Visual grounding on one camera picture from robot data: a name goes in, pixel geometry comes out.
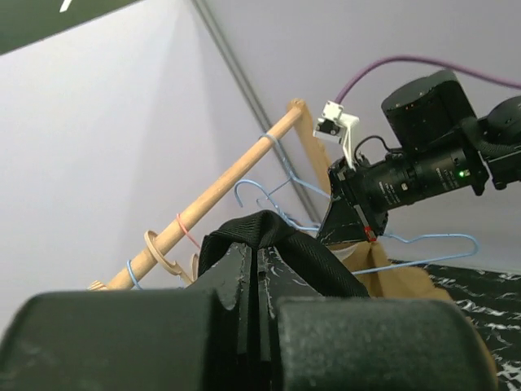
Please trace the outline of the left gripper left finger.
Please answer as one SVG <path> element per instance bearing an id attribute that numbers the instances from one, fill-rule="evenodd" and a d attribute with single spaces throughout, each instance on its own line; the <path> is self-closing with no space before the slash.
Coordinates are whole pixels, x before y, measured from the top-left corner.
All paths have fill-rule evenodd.
<path id="1" fill-rule="evenodd" d="M 231 244 L 225 255 L 189 292 L 212 297 L 204 346 L 204 390 L 239 390 L 249 375 L 249 318 L 252 250 Z"/>

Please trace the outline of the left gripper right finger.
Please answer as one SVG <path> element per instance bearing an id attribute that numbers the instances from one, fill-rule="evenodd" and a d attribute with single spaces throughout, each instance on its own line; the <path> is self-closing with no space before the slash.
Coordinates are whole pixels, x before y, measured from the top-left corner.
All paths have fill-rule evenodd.
<path id="1" fill-rule="evenodd" d="M 324 390 L 322 297 L 274 247 L 257 252 L 260 379 L 263 390 Z"/>

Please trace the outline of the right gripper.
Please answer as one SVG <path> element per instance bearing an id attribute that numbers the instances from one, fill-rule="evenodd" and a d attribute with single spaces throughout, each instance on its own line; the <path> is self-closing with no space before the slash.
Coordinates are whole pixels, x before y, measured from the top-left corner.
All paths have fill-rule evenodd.
<path id="1" fill-rule="evenodd" d="M 345 158 L 328 169 L 331 200 L 318 233 L 322 244 L 342 244 L 376 240 L 384 234 L 388 213 L 370 204 L 363 187 L 361 171 L 350 169 Z"/>

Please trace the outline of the black garment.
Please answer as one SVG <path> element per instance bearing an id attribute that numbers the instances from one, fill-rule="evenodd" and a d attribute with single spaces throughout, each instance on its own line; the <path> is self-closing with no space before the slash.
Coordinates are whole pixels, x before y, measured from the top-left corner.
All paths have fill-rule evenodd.
<path id="1" fill-rule="evenodd" d="M 231 219 L 205 235 L 199 252 L 198 276 L 219 262 L 233 243 L 246 244 L 254 252 L 276 248 L 284 262 L 325 297 L 369 296 L 366 287 L 324 244 L 267 209 Z"/>

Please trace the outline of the wooden hanger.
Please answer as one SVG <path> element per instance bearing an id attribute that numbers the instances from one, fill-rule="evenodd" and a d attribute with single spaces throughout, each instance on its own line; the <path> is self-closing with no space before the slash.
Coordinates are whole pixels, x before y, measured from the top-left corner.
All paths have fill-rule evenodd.
<path id="1" fill-rule="evenodd" d="M 162 266 L 170 275 L 179 277 L 185 285 L 193 284 L 198 278 L 199 254 L 193 253 L 190 257 L 190 270 L 186 271 L 177 261 L 169 261 L 161 251 L 155 239 L 158 235 L 154 231 L 146 231 L 143 234 L 148 252 L 152 258 Z"/>

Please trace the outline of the tan garment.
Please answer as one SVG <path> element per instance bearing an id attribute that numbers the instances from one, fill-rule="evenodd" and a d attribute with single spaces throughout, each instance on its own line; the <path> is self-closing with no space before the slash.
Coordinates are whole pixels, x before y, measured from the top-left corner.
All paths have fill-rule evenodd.
<path id="1" fill-rule="evenodd" d="M 437 288 L 429 274 L 416 266 L 394 265 L 391 270 L 365 273 L 367 269 L 390 266 L 383 246 L 379 242 L 332 244 L 334 255 L 354 273 L 373 297 L 432 299 L 451 302 L 453 299 L 442 288 Z"/>

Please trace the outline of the pink wire hanger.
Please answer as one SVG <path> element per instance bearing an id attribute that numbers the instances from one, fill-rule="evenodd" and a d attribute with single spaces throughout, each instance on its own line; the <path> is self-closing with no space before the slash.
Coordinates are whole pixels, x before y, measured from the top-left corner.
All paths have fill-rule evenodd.
<path id="1" fill-rule="evenodd" d="M 201 249 L 201 246 L 199 242 L 191 235 L 190 231 L 186 228 L 184 222 L 182 221 L 181 214 L 176 214 L 176 221 L 179 225 L 180 229 L 182 230 L 184 236 L 197 248 Z"/>

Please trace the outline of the light blue wire hanger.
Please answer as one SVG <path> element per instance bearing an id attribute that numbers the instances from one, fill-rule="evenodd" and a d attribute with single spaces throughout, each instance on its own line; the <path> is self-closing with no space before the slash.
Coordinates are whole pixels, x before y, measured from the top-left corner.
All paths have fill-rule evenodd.
<path id="1" fill-rule="evenodd" d="M 136 278 L 135 274 L 134 274 L 134 271 L 133 271 L 133 268 L 131 266 L 131 260 L 129 259 L 127 262 L 126 262 L 126 270 L 127 270 L 127 273 L 129 275 L 129 278 L 133 284 L 133 286 L 137 289 L 137 290 L 142 290 L 142 287 L 140 286 L 139 282 L 138 282 L 138 279 Z"/>

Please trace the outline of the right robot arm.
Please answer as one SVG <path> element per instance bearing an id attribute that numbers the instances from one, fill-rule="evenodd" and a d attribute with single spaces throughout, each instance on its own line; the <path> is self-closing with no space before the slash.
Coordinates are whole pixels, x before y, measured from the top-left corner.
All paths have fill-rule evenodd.
<path id="1" fill-rule="evenodd" d="M 464 187 L 476 196 L 488 180 L 503 190 L 520 180 L 520 97 L 475 114 L 457 76 L 443 69 L 400 87 L 381 104 L 399 147 L 370 162 L 352 144 L 359 120 L 334 102 L 314 130 L 341 144 L 328 169 L 332 199 L 317 238 L 325 245 L 374 241 L 392 209 Z"/>

